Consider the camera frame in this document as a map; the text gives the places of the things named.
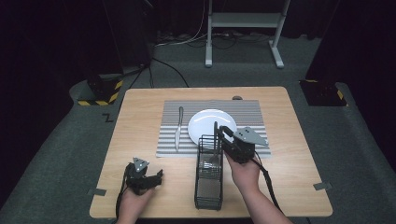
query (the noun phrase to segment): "black wire basket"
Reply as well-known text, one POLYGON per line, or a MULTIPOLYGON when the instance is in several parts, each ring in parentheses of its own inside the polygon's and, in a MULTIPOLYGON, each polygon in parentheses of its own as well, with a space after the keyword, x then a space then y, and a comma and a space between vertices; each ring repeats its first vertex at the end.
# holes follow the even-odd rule
POLYGON ((195 207, 220 210, 223 200, 223 156, 221 142, 215 135, 199 139, 196 176, 195 207))

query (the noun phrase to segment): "white metal frame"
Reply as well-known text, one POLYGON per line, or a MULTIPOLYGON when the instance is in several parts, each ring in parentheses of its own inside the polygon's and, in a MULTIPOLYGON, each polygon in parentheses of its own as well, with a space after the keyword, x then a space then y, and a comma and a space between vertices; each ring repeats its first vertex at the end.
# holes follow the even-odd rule
POLYGON ((283 68, 282 58, 280 57, 277 44, 282 33, 283 24, 287 16, 290 0, 285 0, 285 5, 281 13, 217 13, 212 11, 212 1, 209 0, 207 11, 207 41, 205 66, 213 65, 212 59, 212 28, 213 27, 261 27, 276 28, 274 40, 268 42, 273 53, 276 67, 283 68))

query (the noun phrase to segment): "stand leg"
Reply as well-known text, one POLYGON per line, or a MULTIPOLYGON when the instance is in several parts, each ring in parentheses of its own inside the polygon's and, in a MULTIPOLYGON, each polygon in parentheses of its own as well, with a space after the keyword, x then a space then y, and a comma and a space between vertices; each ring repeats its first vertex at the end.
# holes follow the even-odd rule
POLYGON ((274 59, 276 62, 276 67, 278 68, 284 68, 285 64, 282 62, 282 58, 280 57, 279 50, 277 49, 277 43, 279 42, 280 34, 282 33, 282 28, 283 24, 285 23, 285 19, 288 13, 288 8, 289 8, 290 0, 285 1, 285 5, 283 6, 282 14, 279 18, 279 23, 277 24, 276 27, 276 33, 275 33, 275 38, 274 40, 269 41, 269 45, 271 48, 271 51, 273 52, 274 59))
POLYGON ((207 11, 207 41, 205 66, 212 66, 212 0, 209 0, 209 10, 207 11))

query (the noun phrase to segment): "wooden table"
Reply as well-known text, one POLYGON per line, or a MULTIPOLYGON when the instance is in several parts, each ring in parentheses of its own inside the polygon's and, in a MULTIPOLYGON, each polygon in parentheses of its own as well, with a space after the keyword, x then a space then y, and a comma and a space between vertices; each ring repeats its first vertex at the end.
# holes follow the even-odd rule
MULTIPOLYGON (((156 158, 165 100, 231 100, 239 95, 259 100, 271 159, 263 159, 276 199, 288 217, 326 217, 332 206, 286 89, 282 87, 133 89, 125 93, 119 118, 97 185, 106 195, 93 196, 92 217, 115 217, 115 203, 125 166, 133 157, 150 162, 147 175, 163 169, 163 184, 141 217, 249 217, 224 160, 224 200, 220 211, 198 210, 194 205, 195 158, 156 158)), ((261 190, 269 197, 263 176, 261 190)))

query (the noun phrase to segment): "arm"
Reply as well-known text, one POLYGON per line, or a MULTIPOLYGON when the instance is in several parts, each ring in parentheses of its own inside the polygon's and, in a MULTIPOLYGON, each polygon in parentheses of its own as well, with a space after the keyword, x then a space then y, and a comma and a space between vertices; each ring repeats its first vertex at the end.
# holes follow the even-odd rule
POLYGON ((225 153, 230 163, 233 182, 238 187, 255 224, 263 223, 291 223, 282 212, 260 191, 259 175, 260 169, 249 161, 239 164, 225 153))
POLYGON ((153 195, 154 189, 148 189, 142 195, 135 195, 131 189, 126 189, 122 195, 117 224, 135 223, 153 195))

